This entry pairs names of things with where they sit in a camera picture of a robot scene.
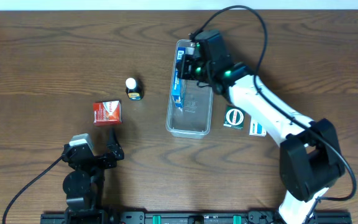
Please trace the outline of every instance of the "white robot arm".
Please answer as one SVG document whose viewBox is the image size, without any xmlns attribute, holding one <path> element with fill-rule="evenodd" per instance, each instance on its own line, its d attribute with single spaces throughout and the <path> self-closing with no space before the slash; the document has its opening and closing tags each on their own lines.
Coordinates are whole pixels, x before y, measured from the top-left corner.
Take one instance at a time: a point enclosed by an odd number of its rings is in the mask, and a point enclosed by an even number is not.
<svg viewBox="0 0 358 224">
<path fill-rule="evenodd" d="M 269 135 L 271 135 L 278 146 L 280 146 L 281 142 L 286 140 L 286 137 L 289 134 L 297 135 L 304 131 L 304 129 L 293 124 L 289 119 L 279 113 L 257 93 L 253 78 L 253 75 L 246 75 L 237 80 L 235 85 L 229 87 L 231 102 L 236 107 L 241 108 L 255 118 L 266 129 Z M 313 121 L 311 118 L 302 115 L 289 107 L 263 85 L 259 77 L 256 79 L 258 87 L 266 97 L 288 114 L 292 114 L 295 119 L 310 127 L 310 122 Z M 289 191 L 287 191 L 285 199 L 278 212 L 287 224 L 303 223 L 307 214 L 309 214 L 310 210 L 313 208 L 316 198 L 323 196 L 327 190 L 327 187 L 321 189 L 319 192 L 315 193 L 312 200 L 308 202 L 297 200 Z"/>
<path fill-rule="evenodd" d="M 234 7 L 238 6 L 225 8 L 211 19 Z M 316 202 L 344 174 L 344 166 L 351 170 L 341 156 L 334 126 L 326 119 L 315 122 L 295 111 L 274 95 L 247 65 L 234 64 L 219 31 L 203 31 L 205 25 L 190 35 L 196 45 L 194 52 L 177 61 L 179 78 L 208 83 L 216 94 L 243 109 L 266 129 L 280 147 L 280 177 L 287 188 L 278 212 L 287 224 L 307 222 L 313 216 Z M 316 150 L 307 153 L 308 146 Z M 350 197 L 356 191 L 355 186 Z"/>
</svg>

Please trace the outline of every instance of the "black cable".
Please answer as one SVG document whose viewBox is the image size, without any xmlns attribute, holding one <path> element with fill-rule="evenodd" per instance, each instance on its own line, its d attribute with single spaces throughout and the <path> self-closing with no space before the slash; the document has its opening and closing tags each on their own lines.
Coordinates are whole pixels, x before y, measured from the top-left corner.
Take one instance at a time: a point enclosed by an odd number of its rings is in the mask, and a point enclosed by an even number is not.
<svg viewBox="0 0 358 224">
<path fill-rule="evenodd" d="M 203 85 L 203 86 L 200 86 L 200 81 L 197 82 L 197 86 L 200 87 L 200 88 L 204 88 L 204 87 L 211 87 L 210 85 Z"/>
<path fill-rule="evenodd" d="M 311 217 L 310 217 L 311 214 L 314 212 L 314 210 L 315 210 L 316 207 L 317 207 L 317 204 L 320 203 L 320 202 L 321 202 L 321 200 L 316 198 L 316 200 L 314 201 L 314 203 L 313 203 L 313 205 L 312 205 L 310 211 L 308 212 L 308 214 L 307 214 L 306 217 L 305 217 L 305 220 L 304 220 L 304 222 L 303 222 L 304 224 L 309 223 L 310 218 L 311 218 Z"/>
<path fill-rule="evenodd" d="M 200 32 L 203 31 L 203 29 L 208 25 L 209 22 L 211 22 L 217 15 L 219 15 L 222 12 L 228 11 L 230 9 L 234 9 L 234 8 L 240 8 L 240 9 L 247 9 L 248 11 L 250 11 L 251 13 L 253 13 L 253 15 L 255 15 L 259 21 L 260 24 L 262 25 L 262 28 L 264 30 L 264 47 L 262 49 L 262 53 L 260 54 L 259 57 L 259 61 L 258 64 L 255 68 L 255 74 L 254 74 L 254 86 L 255 89 L 257 90 L 257 94 L 260 94 L 260 96 L 268 103 L 270 104 L 273 108 L 275 108 L 278 112 L 280 112 L 284 117 L 286 117 L 287 119 L 289 119 L 292 123 L 295 123 L 296 125 L 298 125 L 299 127 L 303 128 L 305 131 L 309 132 L 314 138 L 316 138 L 317 140 L 321 141 L 326 147 L 328 147 L 330 150 L 332 150 L 332 152 L 335 153 L 335 155 L 338 156 L 339 160 L 341 160 L 341 162 L 344 164 L 346 170 L 348 171 L 351 179 L 352 179 L 352 192 L 346 196 L 346 197 L 341 197 L 341 198 L 335 198 L 335 197 L 318 197 L 318 200 L 332 200 L 332 201 L 345 201 L 345 200 L 349 200 L 351 199 L 355 194 L 356 194 L 356 190 L 357 190 L 357 181 L 356 181 L 356 177 L 353 173 L 352 168 L 350 167 L 349 163 L 347 163 L 347 161 L 345 160 L 345 158 L 343 158 L 343 156 L 338 153 L 338 151 L 335 149 L 335 147 L 330 144 L 328 142 L 327 139 L 325 139 L 324 137 L 320 136 L 318 133 L 314 132 L 313 130 L 311 130 L 309 127 L 307 127 L 306 125 L 304 125 L 303 123 L 297 121 L 294 117 L 290 116 L 289 114 L 287 114 L 284 110 L 282 110 L 281 108 L 279 108 L 276 104 L 274 104 L 272 101 L 270 101 L 263 93 L 262 90 L 258 87 L 257 85 L 257 81 L 256 78 L 258 76 L 258 71 L 260 68 L 260 64 L 262 63 L 262 60 L 265 56 L 265 52 L 266 52 L 266 48 L 267 48 L 267 39 L 268 39 L 268 35 L 267 35 L 267 28 L 265 25 L 264 20 L 262 19 L 262 17 L 259 15 L 259 13 L 253 9 L 251 9 L 250 7 L 247 6 L 230 6 L 230 7 L 226 7 L 222 10 L 219 10 L 218 12 L 216 12 L 215 14 L 213 14 L 205 23 L 204 25 L 199 28 L 192 36 L 195 37 L 197 34 L 199 34 Z"/>
<path fill-rule="evenodd" d="M 16 201 L 16 199 L 27 189 L 29 188 L 35 181 L 37 181 L 39 178 L 41 178 L 43 175 L 45 175 L 50 169 L 52 169 L 58 162 L 61 161 L 61 159 L 63 159 L 63 155 L 59 157 L 59 159 L 57 159 L 52 165 L 50 165 L 47 169 L 45 169 L 40 175 L 38 175 L 36 178 L 34 178 L 33 180 L 31 180 L 26 186 L 23 187 L 23 189 L 21 191 L 19 191 L 19 193 L 16 194 L 16 196 L 11 200 L 11 202 L 9 202 L 9 205 L 6 207 L 5 212 L 4 212 L 4 216 L 2 217 L 2 224 L 6 224 L 6 217 L 7 217 L 7 213 L 9 212 L 9 209 L 11 209 L 13 203 Z"/>
</svg>

